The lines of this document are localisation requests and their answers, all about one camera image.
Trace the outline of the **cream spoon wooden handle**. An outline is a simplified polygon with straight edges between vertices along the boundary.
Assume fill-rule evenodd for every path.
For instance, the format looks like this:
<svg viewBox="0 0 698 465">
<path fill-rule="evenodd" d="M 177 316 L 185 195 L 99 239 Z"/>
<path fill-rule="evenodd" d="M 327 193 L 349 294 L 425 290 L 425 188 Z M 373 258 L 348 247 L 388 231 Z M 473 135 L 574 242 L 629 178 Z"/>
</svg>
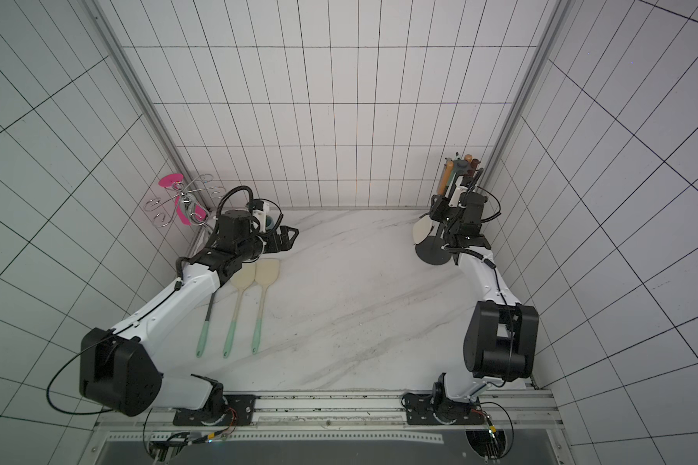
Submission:
<svg viewBox="0 0 698 465">
<path fill-rule="evenodd" d="M 453 174 L 455 162 L 451 158 L 446 159 L 444 169 L 438 184 L 436 193 L 432 196 L 432 204 L 428 213 L 423 214 L 412 229 L 412 240 L 415 245 L 420 245 L 432 231 L 435 212 L 440 209 L 440 205 L 445 202 L 446 193 L 449 189 L 450 179 Z"/>
</svg>

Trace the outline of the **cream slotted turner green handle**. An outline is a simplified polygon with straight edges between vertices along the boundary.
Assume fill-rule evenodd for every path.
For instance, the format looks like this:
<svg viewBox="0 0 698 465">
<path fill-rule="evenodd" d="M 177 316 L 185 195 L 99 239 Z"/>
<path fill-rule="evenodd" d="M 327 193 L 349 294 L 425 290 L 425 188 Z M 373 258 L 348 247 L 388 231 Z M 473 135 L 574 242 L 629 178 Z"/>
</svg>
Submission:
<svg viewBox="0 0 698 465">
<path fill-rule="evenodd" d="M 280 273 L 280 261 L 277 259 L 263 259 L 256 263 L 255 282 L 261 289 L 259 308 L 251 341 L 251 352 L 256 355 L 261 344 L 263 318 L 267 293 L 271 285 L 275 284 Z"/>
</svg>

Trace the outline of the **cream spatula green handle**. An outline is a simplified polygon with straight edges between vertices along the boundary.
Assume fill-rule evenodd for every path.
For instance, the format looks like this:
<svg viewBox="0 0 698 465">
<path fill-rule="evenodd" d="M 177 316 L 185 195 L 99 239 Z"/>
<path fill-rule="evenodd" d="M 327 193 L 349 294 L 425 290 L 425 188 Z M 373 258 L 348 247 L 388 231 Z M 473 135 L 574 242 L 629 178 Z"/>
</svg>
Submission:
<svg viewBox="0 0 698 465">
<path fill-rule="evenodd" d="M 237 330 L 238 316 L 240 315 L 240 306 L 244 293 L 253 285 L 256 276 L 255 263 L 246 263 L 230 280 L 230 283 L 237 290 L 237 299 L 233 315 L 231 318 L 230 327 L 223 349 L 223 358 L 229 358 L 232 354 L 232 348 Z"/>
</svg>

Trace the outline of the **grey spatula green handle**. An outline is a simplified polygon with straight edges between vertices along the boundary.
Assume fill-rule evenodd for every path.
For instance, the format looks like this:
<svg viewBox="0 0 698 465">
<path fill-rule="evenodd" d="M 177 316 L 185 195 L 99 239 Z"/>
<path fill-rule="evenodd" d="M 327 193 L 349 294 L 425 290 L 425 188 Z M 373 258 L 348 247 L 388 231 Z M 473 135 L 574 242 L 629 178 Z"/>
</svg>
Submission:
<svg viewBox="0 0 698 465">
<path fill-rule="evenodd" d="M 207 304 L 207 312 L 205 315 L 203 327 L 201 329 L 201 333 L 200 333 L 198 344 L 197 344 L 197 349 L 196 349 L 196 357 L 197 358 L 201 358 L 205 354 L 205 350 L 207 347 L 207 337 L 209 336 L 209 325 L 211 324 L 211 313 L 213 313 L 213 306 L 215 304 L 215 300 L 216 300 L 216 294 L 213 293 L 211 295 L 211 297 L 209 298 L 209 303 Z"/>
</svg>

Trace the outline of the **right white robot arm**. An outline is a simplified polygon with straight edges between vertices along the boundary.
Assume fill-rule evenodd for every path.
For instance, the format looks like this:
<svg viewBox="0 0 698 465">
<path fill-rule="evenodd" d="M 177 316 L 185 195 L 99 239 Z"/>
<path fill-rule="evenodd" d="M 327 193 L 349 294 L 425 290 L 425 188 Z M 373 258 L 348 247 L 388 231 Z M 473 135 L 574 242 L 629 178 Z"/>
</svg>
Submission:
<svg viewBox="0 0 698 465">
<path fill-rule="evenodd" d="M 463 336 L 463 378 L 441 373 L 430 393 L 405 393 L 401 404 L 410 425 L 487 424 L 480 395 L 531 376 L 539 314 L 511 293 L 498 270 L 481 232 L 487 201 L 463 188 L 451 196 L 436 194 L 414 226 L 417 256 L 428 265 L 459 267 L 476 302 Z"/>
</svg>

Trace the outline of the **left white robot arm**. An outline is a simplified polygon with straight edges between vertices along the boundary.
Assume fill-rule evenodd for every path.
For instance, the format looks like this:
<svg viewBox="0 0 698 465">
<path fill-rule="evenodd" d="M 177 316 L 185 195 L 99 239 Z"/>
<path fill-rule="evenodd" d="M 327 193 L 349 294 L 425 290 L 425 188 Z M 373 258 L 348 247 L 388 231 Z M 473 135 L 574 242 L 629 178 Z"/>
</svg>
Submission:
<svg viewBox="0 0 698 465">
<path fill-rule="evenodd" d="M 135 417 L 152 408 L 191 411 L 208 424 L 227 412 L 223 385 L 204 375 L 167 375 L 156 357 L 164 340 L 205 298 L 214 296 L 250 265 L 265 265 L 266 255 L 291 250 L 299 235 L 284 225 L 275 202 L 255 197 L 247 185 L 223 196 L 247 197 L 241 209 L 219 203 L 211 231 L 190 257 L 176 259 L 176 277 L 140 310 L 110 329 L 91 329 L 81 350 L 69 360 L 79 364 L 79 394 L 100 405 L 102 413 Z"/>
</svg>

